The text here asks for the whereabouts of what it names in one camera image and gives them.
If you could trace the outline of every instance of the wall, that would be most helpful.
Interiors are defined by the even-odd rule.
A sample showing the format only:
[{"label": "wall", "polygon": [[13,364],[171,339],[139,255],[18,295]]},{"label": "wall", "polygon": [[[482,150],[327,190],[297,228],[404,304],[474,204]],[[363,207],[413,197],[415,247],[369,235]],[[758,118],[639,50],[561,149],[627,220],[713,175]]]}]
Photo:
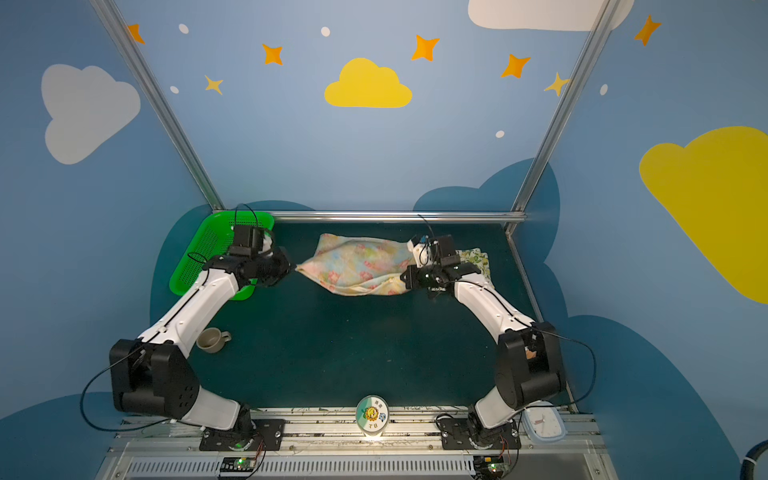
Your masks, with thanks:
[{"label": "wall", "polygon": [[601,3],[118,1],[224,203],[316,210],[419,209],[533,157]]},{"label": "wall", "polygon": [[[204,199],[87,0],[4,3],[0,45],[0,478],[92,478],[111,435],[78,394],[146,328],[163,240]],[[87,408],[115,425],[110,395]]]},{"label": "wall", "polygon": [[637,0],[515,232],[622,480],[736,478],[768,435],[767,18]]}]

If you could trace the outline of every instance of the yellow star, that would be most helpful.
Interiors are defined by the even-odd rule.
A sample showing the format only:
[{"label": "yellow star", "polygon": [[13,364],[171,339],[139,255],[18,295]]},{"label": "yellow star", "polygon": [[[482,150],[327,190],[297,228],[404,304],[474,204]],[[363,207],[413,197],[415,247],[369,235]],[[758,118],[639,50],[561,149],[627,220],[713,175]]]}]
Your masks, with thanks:
[{"label": "yellow star", "polygon": [[560,90],[563,88],[563,85],[567,84],[569,81],[571,81],[571,79],[570,78],[566,78],[565,80],[561,80],[559,72],[555,72],[554,76],[555,76],[554,84],[546,87],[544,89],[544,91],[554,90],[555,92],[557,92],[558,97],[559,97],[560,96]]},{"label": "yellow star", "polygon": [[439,42],[439,38],[433,38],[432,40],[425,40],[424,38],[416,36],[416,52],[413,54],[413,58],[411,60],[416,60],[417,58],[426,58],[429,61],[432,61],[432,50],[435,48],[435,45],[437,45],[437,42]]},{"label": "yellow star", "polygon": [[213,81],[210,78],[208,78],[208,75],[205,76],[205,79],[208,80],[208,86],[205,87],[206,90],[215,90],[219,92],[219,95],[221,95],[221,90],[219,90],[219,85],[223,80],[219,81]]},{"label": "yellow star", "polygon": [[139,35],[139,24],[136,25],[129,25],[128,31],[131,33],[131,37],[134,38],[135,41],[141,43],[142,45],[146,45],[144,43],[144,39]]},{"label": "yellow star", "polygon": [[650,36],[660,26],[661,26],[661,23],[654,23],[654,21],[650,19],[650,15],[648,15],[648,20],[645,21],[645,26],[643,27],[642,30],[640,30],[640,33],[635,35],[634,39],[642,40],[643,46],[648,45],[648,40],[650,40]]},{"label": "yellow star", "polygon": [[515,77],[520,78],[523,74],[523,67],[530,59],[531,57],[517,58],[514,55],[509,55],[509,65],[507,65],[507,69],[502,73],[502,78],[508,77],[509,75],[514,75]]},{"label": "yellow star", "polygon": [[278,65],[282,65],[283,61],[280,60],[280,51],[283,50],[283,47],[277,47],[277,48],[269,48],[265,44],[261,44],[262,47],[264,47],[264,51],[266,52],[266,59],[264,60],[264,64],[268,63],[276,63]]}]

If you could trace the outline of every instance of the black hose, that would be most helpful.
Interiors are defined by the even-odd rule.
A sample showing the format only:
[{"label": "black hose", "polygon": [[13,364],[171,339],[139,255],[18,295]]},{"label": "black hose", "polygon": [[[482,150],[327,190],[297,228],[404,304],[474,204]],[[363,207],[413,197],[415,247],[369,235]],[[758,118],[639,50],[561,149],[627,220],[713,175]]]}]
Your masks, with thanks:
[{"label": "black hose", "polygon": [[746,453],[744,460],[741,462],[740,480],[753,480],[757,459],[760,458],[766,450],[768,450],[768,440],[758,443]]}]

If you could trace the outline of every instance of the orange star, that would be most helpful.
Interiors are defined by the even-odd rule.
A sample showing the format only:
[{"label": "orange star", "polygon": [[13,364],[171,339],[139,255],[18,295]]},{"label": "orange star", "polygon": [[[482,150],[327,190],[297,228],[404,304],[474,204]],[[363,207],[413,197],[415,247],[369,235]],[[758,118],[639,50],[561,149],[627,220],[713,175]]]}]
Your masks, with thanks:
[{"label": "orange star", "polygon": [[507,69],[502,73],[502,78],[508,77],[509,75],[514,75],[515,77],[520,78],[520,76],[523,75],[523,67],[530,59],[531,57],[517,58],[514,55],[509,55],[509,65],[507,65]]},{"label": "orange star", "polygon": [[435,48],[435,45],[437,45],[437,42],[439,42],[439,38],[433,38],[432,40],[425,40],[424,38],[416,36],[416,52],[413,54],[413,58],[411,60],[416,60],[417,58],[426,58],[429,61],[432,61],[432,50]]},{"label": "orange star", "polygon": [[144,43],[144,39],[139,35],[139,24],[136,25],[129,25],[128,31],[131,33],[131,37],[134,38],[135,41],[141,43],[142,45],[146,45]]},{"label": "orange star", "polygon": [[645,21],[645,26],[643,27],[642,30],[640,30],[640,33],[638,33],[634,39],[642,40],[643,46],[648,45],[648,40],[650,40],[650,36],[660,26],[661,26],[661,23],[654,23],[654,21],[650,19],[650,15],[648,15],[648,20]]},{"label": "orange star", "polygon": [[277,48],[269,48],[265,44],[261,44],[262,47],[264,47],[264,51],[266,52],[266,59],[264,60],[264,64],[269,63],[276,63],[278,65],[282,65],[283,61],[280,60],[280,51],[283,50],[283,47],[277,47]]}]

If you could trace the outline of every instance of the plastic container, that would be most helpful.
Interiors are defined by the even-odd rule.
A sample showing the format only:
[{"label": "plastic container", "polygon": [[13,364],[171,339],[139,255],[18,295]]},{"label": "plastic container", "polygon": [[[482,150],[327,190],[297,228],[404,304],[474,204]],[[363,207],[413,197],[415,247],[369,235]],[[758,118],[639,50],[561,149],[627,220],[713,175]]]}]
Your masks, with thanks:
[{"label": "plastic container", "polygon": [[553,406],[551,409],[540,408],[552,405],[550,402],[538,402],[535,408],[523,412],[523,426],[531,442],[539,445],[562,440],[568,434],[560,417],[560,412]]},{"label": "plastic container", "polygon": [[[184,295],[195,280],[197,280],[200,272],[203,271],[203,264],[192,260],[187,255],[188,253],[193,253],[195,258],[200,258],[201,260],[205,258],[205,260],[208,260],[213,255],[221,255],[227,252],[234,238],[234,232],[232,231],[234,221],[235,212],[229,210],[209,215],[208,218],[203,220],[190,245],[187,247],[187,251],[184,252],[181,261],[176,265],[174,274],[170,277],[169,287],[171,292],[176,293],[178,296]],[[237,224],[256,225],[272,230],[275,226],[275,219],[272,215],[264,212],[256,212],[254,216],[250,210],[238,210]],[[245,286],[232,297],[232,300],[245,300],[250,298],[251,295],[253,295],[253,287]]]},{"label": "plastic container", "polygon": [[355,420],[363,433],[379,436],[389,423],[389,407],[381,397],[368,395],[357,404]]}]

